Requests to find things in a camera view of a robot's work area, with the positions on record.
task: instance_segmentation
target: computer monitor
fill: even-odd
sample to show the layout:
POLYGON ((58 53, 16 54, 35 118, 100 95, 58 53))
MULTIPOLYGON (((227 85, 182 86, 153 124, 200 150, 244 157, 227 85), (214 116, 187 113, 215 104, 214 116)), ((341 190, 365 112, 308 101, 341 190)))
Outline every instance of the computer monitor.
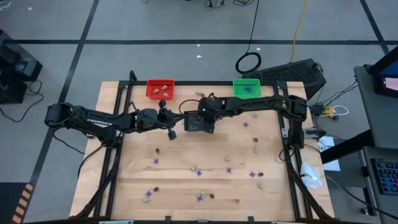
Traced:
POLYGON ((377 94, 398 97, 398 47, 368 68, 377 94))

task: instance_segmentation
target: plastic bag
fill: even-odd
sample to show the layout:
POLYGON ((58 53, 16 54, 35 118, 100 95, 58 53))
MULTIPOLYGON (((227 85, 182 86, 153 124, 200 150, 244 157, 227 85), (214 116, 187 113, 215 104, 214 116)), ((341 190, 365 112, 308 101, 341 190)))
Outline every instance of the plastic bag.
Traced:
POLYGON ((312 168, 306 162, 303 162, 301 165, 300 176, 307 188, 317 189, 322 186, 319 168, 312 168))

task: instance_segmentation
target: orange and black striped tape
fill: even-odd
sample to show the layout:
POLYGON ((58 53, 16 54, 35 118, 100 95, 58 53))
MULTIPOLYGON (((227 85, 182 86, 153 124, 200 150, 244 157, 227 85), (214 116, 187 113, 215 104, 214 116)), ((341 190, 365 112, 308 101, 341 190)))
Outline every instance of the orange and black striped tape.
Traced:
POLYGON ((15 214, 12 217, 13 223, 22 223, 27 211, 27 207, 32 197, 33 186, 31 184, 26 184, 25 189, 22 191, 21 198, 15 210, 15 214))

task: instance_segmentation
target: black floor stripe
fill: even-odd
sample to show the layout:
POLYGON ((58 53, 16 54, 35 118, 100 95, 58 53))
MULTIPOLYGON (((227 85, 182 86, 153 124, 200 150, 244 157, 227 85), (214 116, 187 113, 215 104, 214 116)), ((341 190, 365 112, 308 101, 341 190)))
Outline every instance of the black floor stripe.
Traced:
MULTIPOLYGON (((93 5, 91 7, 90 14, 87 18, 85 28, 83 29, 83 33, 80 37, 78 47, 75 52, 75 56, 73 56, 73 60, 70 65, 68 75, 65 79, 65 83, 63 84, 60 98, 58 99, 59 103, 63 103, 67 97, 67 93, 68 93, 70 84, 72 82, 73 75, 75 74, 76 66, 80 59, 81 51, 83 50, 84 41, 87 38, 88 31, 90 29, 91 23, 93 22, 94 14, 95 14, 96 8, 98 6, 98 1, 99 0, 94 0, 93 5)), ((52 140, 54 131, 55 131, 55 128, 49 128, 49 130, 47 131, 42 148, 40 150, 39 158, 37 158, 35 168, 33 170, 32 176, 30 177, 30 182, 34 187, 36 186, 37 182, 39 181, 40 173, 43 169, 44 161, 45 161, 45 158, 47 157, 47 153, 50 148, 50 144, 51 144, 51 140, 52 140)))
POLYGON ((374 18, 372 16, 372 13, 371 13, 371 10, 369 9, 368 4, 366 3, 365 0, 360 0, 360 1, 361 1, 363 9, 365 10, 365 14, 368 17, 369 22, 371 23, 373 32, 374 32, 374 34, 376 35, 376 37, 377 37, 377 39, 379 41, 381 49, 383 49, 384 54, 388 54, 388 52, 390 52, 390 51, 389 51, 389 49, 388 49, 388 47, 387 47, 387 45, 386 45, 386 43, 384 41, 383 36, 381 35, 381 32, 380 32, 380 30, 379 30, 379 28, 378 28, 378 26, 376 24, 376 21, 374 20, 374 18))
MULTIPOLYGON (((159 44, 248 44, 249 40, 12 40, 15 44, 98 44, 98 45, 159 45, 159 44)), ((398 45, 398 40, 383 41, 398 45)), ((252 40, 252 44, 292 45, 293 40, 252 40)), ((297 45, 381 45, 378 40, 297 40, 297 45)))

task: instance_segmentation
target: small stone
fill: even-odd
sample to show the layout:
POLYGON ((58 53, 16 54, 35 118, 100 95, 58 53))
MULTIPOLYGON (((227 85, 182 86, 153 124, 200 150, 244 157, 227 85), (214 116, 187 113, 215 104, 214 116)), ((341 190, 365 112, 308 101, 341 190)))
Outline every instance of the small stone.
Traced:
POLYGON ((259 152, 259 148, 257 147, 257 145, 254 146, 253 152, 254 152, 254 153, 258 153, 258 152, 259 152))
POLYGON ((229 161, 231 161, 231 157, 230 157, 230 156, 228 156, 228 155, 227 155, 227 156, 225 156, 225 157, 224 157, 224 161, 225 161, 225 162, 229 162, 229 161))
POLYGON ((142 202, 148 203, 148 202, 150 202, 150 198, 149 198, 149 197, 144 197, 144 198, 142 199, 142 202))
POLYGON ((259 187, 260 189, 264 189, 264 184, 262 184, 262 183, 257 183, 257 187, 259 187))
POLYGON ((201 190, 201 191, 200 191, 200 195, 201 195, 202 197, 207 197, 207 194, 206 194, 205 190, 201 190))
POLYGON ((196 166, 196 165, 195 166, 191 166, 191 171, 192 172, 195 172, 197 169, 198 169, 198 166, 196 166))

